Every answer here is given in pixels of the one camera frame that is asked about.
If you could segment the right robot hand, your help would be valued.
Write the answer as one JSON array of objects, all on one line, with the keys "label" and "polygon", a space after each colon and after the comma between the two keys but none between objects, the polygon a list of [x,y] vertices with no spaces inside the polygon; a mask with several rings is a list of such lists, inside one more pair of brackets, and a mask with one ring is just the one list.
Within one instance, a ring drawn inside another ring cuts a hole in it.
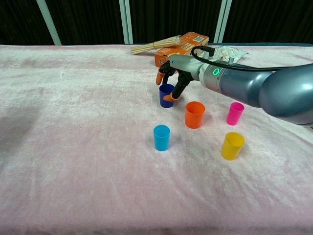
[{"label": "right robot hand", "polygon": [[171,55],[167,62],[162,64],[157,72],[156,84],[167,84],[168,78],[176,71],[179,74],[178,82],[173,91],[165,95],[165,101],[173,102],[179,99],[181,93],[191,81],[199,81],[199,70],[203,63],[188,55]]}]

